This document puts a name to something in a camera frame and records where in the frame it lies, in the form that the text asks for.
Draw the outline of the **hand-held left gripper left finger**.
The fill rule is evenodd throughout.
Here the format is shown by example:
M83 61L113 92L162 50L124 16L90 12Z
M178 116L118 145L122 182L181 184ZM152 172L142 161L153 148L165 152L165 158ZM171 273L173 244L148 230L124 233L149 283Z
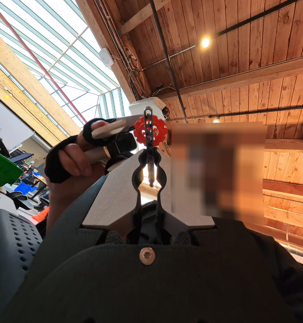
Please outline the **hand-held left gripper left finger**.
M142 149L107 175L82 222L84 228L116 231L126 242L139 242L142 206L138 188L146 159L146 149Z

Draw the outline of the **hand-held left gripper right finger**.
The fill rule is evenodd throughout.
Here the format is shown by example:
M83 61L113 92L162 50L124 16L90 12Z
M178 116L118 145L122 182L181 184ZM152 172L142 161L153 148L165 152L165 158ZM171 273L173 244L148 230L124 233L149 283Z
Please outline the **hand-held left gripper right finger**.
M215 232L211 217L193 215L192 211L173 211L171 195L171 160L158 148L154 149L157 166L157 181L161 189L157 195L155 230L157 242L170 244L180 232L185 232L192 241L205 232Z

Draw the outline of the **orange gear wheel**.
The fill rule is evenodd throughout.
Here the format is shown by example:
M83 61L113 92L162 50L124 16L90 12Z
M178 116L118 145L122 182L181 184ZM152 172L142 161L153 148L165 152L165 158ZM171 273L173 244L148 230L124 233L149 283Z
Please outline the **orange gear wheel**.
M146 146L146 134L145 134L145 121L144 117L136 121L134 125L133 135L136 137L137 142ZM159 146L161 142L165 140L167 135L167 127L162 119L158 119L157 116L153 116L153 144Z

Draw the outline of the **grey beam assembly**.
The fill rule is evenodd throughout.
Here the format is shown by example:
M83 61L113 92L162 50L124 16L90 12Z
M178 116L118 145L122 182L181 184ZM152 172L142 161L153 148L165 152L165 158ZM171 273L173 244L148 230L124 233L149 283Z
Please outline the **grey beam assembly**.
M153 111L151 107L146 107L144 110L144 125L145 125L145 143L146 143L146 162L148 169L149 186L154 187L154 125Z

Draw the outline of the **person's right forearm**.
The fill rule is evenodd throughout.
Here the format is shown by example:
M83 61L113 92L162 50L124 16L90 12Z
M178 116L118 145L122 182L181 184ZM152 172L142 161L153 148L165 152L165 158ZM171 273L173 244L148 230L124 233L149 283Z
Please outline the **person's right forearm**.
M59 220L59 218L66 211L66 209L75 201L76 199L69 199L69 198L62 198L62 199L56 198L56 199L50 200L48 216L46 219L45 236L53 228L57 220Z

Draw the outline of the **person's right hand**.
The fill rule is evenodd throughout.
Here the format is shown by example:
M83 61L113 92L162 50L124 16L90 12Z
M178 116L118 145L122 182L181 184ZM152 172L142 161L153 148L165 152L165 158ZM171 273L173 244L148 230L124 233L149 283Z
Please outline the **person's right hand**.
M57 161L49 165L48 156L46 157L44 172L49 188L50 209L68 207L104 175L104 166L101 163L90 164L85 156L85 152L93 148L94 146L84 138L81 131L74 142L67 143L57 150ZM57 170L58 162L62 170L70 174L70 177L60 184L51 182L48 176L49 171Z

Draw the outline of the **orange traffic cone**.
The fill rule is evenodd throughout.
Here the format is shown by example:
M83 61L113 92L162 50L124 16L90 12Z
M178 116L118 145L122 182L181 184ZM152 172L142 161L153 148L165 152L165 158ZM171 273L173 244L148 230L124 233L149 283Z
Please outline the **orange traffic cone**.
M30 221L34 224L37 225L38 223L42 222L43 220L45 220L48 216L48 212L49 212L50 207L46 207L43 211L41 211L39 214L32 216Z

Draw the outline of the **blue plastic bin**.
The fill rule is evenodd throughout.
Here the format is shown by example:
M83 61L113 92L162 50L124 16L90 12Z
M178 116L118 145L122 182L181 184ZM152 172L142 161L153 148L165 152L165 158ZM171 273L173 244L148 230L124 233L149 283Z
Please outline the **blue plastic bin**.
M14 192L21 192L23 195L27 195L30 192L33 192L36 189L36 187L26 184L24 182L21 182L15 189Z

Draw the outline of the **black office chair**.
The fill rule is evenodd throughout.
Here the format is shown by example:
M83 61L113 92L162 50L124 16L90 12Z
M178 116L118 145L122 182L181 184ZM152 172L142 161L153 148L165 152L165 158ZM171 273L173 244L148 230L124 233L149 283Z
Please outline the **black office chair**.
M23 195L23 193L20 191L6 193L6 196L13 201L17 210L19 208L24 210L32 210L34 208L33 204L28 200L28 197Z

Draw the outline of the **white ceiling box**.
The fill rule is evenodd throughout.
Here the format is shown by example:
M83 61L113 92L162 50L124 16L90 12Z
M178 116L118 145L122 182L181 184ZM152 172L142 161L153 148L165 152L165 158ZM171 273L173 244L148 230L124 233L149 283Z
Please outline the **white ceiling box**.
M113 57L106 47L101 48L98 54L100 60L106 67L111 67L114 64Z

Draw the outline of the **red ceiling pipe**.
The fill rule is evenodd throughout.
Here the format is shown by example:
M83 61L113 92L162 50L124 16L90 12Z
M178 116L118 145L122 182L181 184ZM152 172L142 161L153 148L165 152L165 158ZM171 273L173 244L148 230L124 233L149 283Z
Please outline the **red ceiling pipe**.
M25 48L25 50L32 56L34 61L38 64L38 66L42 69L42 71L49 77L49 79L52 81L52 83L55 85L57 90L60 92L60 94L65 98L65 100L71 105L73 110L79 115L79 117L83 120L84 123L86 123L86 119L83 117L83 115L80 113L80 111L75 107L75 105L72 103L72 101L68 98L68 96L64 93L64 91L61 89L61 87L58 85L58 83L53 79L51 74L48 70L45 69L45 67L42 65L42 63L38 60L38 58L35 56L35 54L32 52L32 50L27 46L27 44L23 41L23 39L19 36L19 34L16 32L16 30L12 27L12 25L6 20L6 18L0 13L0 18L3 20L5 25L10 29L10 31L15 35L15 37L18 39L18 41L22 44L22 46Z

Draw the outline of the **green plastic bin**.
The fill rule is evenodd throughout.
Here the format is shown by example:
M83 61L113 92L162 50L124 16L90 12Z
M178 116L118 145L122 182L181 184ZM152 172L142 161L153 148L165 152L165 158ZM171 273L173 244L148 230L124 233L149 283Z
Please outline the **green plastic bin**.
M23 171L15 163L0 154L0 187L14 184L22 174Z

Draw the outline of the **white whiteboard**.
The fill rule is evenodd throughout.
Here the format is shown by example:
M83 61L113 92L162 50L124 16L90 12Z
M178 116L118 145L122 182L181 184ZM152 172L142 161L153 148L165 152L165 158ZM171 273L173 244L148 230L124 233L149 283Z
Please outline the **white whiteboard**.
M33 136L34 132L0 102L0 138L9 152Z

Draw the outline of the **black ceiling rail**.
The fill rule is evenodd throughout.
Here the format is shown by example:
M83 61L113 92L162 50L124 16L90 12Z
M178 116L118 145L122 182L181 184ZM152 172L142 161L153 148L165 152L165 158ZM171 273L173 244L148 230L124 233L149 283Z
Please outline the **black ceiling rail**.
M173 71L173 68L172 68L172 64L171 64L170 56L169 56L169 53L168 53L166 41L165 41L163 31L162 31L162 26L161 26L161 23L159 21L159 17L158 17L158 14L157 14L156 6L155 6L155 3L154 3L153 0L150 0L149 3L151 5L151 9L152 9L152 13L153 13L156 25L157 25L158 33L159 33L160 38L161 38L161 42L162 42L162 46L163 46L164 53L165 53L165 56L166 56L166 60L167 60L167 63L168 63L169 69L170 69L170 73L171 73L171 76L172 76L172 79L173 79L175 91L176 91L176 94L178 96L179 103L181 105L181 110L182 110L185 122L188 123L188 119L187 119L186 112L185 112L186 109L183 106L182 97L181 97L181 94L180 94L180 90L179 90L179 87L178 87L178 84L177 84L176 77L174 75L174 71Z

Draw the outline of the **grey air duct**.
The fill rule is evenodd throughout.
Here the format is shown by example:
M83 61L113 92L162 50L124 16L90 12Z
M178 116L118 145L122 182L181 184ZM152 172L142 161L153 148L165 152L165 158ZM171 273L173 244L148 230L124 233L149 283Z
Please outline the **grey air duct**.
M278 240L276 238L274 238L274 240L279 243L280 245L282 245L289 253L293 254L293 255L297 255L303 258L303 247L290 243L288 241L283 241L283 240Z

